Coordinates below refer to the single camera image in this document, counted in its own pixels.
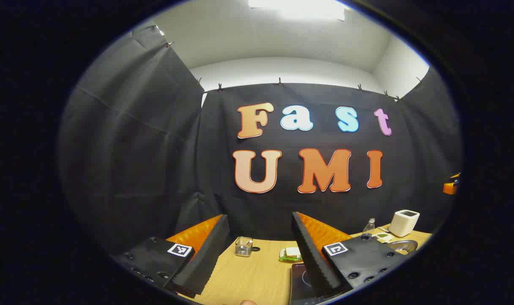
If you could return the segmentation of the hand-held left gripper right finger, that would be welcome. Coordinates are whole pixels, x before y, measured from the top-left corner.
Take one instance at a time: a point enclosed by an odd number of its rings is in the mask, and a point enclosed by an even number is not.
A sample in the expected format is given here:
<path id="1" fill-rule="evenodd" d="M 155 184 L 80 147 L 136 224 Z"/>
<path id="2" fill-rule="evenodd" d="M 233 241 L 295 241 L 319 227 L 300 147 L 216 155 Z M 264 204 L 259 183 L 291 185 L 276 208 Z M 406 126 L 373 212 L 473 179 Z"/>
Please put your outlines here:
<path id="1" fill-rule="evenodd" d="M 352 237 L 303 213 L 293 212 L 291 224 L 313 291 L 320 297 L 367 286 L 410 257 L 371 234 Z"/>

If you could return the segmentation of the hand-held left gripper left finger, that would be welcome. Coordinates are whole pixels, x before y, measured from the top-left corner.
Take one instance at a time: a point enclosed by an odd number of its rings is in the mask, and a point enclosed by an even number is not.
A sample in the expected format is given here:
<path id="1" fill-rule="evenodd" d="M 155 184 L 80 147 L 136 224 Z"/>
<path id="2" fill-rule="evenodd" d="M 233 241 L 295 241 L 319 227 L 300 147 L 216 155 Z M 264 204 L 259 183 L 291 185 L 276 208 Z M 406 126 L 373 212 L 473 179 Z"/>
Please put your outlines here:
<path id="1" fill-rule="evenodd" d="M 229 237 L 228 216 L 220 214 L 166 239 L 149 237 L 112 258 L 158 289 L 194 298 L 203 293 Z"/>

